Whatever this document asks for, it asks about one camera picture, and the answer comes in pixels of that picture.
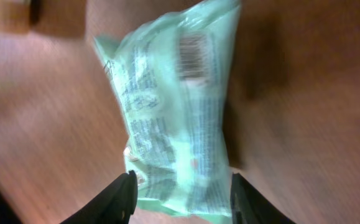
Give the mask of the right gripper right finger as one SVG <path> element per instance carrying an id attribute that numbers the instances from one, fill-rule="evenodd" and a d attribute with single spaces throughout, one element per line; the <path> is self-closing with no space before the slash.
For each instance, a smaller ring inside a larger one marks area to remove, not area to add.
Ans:
<path id="1" fill-rule="evenodd" d="M 240 173 L 232 175 L 231 210 L 233 224 L 295 224 Z"/>

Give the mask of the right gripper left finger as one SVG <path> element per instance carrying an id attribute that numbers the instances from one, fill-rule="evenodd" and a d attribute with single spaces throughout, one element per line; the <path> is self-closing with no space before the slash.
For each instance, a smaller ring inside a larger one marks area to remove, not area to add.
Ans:
<path id="1" fill-rule="evenodd" d="M 121 174 L 62 224 L 128 224 L 137 205 L 137 176 Z"/>

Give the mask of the teal snack pouch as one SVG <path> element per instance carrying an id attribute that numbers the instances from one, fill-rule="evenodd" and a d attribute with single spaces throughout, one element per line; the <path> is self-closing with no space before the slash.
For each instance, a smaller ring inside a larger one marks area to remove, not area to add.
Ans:
<path id="1" fill-rule="evenodd" d="M 121 110 L 137 206 L 231 223 L 223 112 L 241 3 L 202 1 L 95 50 Z"/>

